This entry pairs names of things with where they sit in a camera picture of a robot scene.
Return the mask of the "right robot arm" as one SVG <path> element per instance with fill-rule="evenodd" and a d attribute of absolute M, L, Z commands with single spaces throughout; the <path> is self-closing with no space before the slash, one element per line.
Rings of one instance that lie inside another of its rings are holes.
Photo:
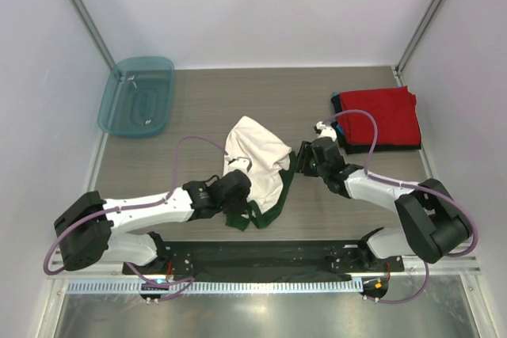
<path fill-rule="evenodd" d="M 444 256 L 463 256 L 478 243 L 477 229 L 441 182 L 403 182 L 347 164 L 330 137 L 302 142 L 295 171 L 319 177 L 333 193 L 394 212 L 401 226 L 380 227 L 362 237 L 358 264 L 375 271 L 387 258 L 416 256 L 435 264 Z"/>

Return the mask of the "teal plastic bin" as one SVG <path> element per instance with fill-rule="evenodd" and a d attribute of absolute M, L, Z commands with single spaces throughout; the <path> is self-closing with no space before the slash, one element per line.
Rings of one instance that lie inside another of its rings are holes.
<path fill-rule="evenodd" d="M 124 59 L 111 70 L 97 123 L 103 132 L 122 138 L 160 135 L 170 118 L 175 69 L 160 56 Z"/>

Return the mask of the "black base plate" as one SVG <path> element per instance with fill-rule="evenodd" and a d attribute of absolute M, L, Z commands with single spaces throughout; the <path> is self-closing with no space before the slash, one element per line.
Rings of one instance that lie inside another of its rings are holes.
<path fill-rule="evenodd" d="M 374 259 L 358 241 L 164 241 L 158 258 L 135 268 L 144 275 L 198 276 L 201 273 L 230 275 L 245 269 L 306 268 L 311 272 L 345 274 L 403 272 L 400 255 Z"/>

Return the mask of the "white and green t-shirt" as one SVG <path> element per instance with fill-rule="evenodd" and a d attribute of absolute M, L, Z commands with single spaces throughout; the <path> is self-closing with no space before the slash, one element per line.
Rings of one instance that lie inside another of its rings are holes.
<path fill-rule="evenodd" d="M 237 230 L 249 225 L 264 229 L 282 213 L 295 174 L 295 152 L 256 120 L 243 116 L 229 132 L 225 150 L 232 157 L 252 161 L 246 174 L 251 182 L 244 211 L 227 216 Z"/>

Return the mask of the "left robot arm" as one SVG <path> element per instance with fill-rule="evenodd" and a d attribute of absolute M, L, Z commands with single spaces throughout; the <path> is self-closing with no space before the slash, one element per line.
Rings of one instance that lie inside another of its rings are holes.
<path fill-rule="evenodd" d="M 97 191 L 87 192 L 54 222 L 63 270 L 75 272 L 101 260 L 118 260 L 161 273 L 169 253 L 157 234 L 138 234 L 139 229 L 242 212 L 250 187 L 248 176 L 235 169 L 223 177 L 133 199 L 103 199 Z"/>

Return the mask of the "folded red t-shirt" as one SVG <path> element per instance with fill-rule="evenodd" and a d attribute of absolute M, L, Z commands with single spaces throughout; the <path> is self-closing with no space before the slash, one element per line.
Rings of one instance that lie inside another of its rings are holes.
<path fill-rule="evenodd" d="M 379 145 L 418 146 L 421 133 L 417 121 L 417 98 L 405 87 L 357 90 L 340 94 L 341 109 L 370 114 L 378 127 Z M 374 136 L 371 120 L 360 113 L 337 118 L 351 145 L 369 146 Z"/>

